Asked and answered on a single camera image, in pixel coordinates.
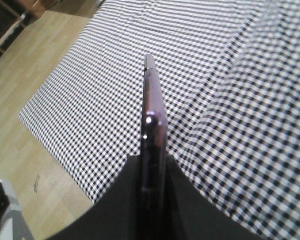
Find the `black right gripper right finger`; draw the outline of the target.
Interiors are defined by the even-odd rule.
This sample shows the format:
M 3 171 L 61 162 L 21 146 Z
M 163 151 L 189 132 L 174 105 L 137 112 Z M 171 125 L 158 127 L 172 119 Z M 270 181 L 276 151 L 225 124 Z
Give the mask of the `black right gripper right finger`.
M 172 155 L 165 173 L 166 240 L 262 240 L 205 199 Z

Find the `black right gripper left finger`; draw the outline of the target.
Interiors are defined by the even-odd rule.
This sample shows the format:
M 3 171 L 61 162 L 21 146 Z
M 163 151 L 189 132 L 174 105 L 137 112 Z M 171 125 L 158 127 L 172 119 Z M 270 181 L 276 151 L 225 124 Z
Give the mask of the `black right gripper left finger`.
M 129 156 L 106 193 L 50 240 L 136 240 L 139 157 Z

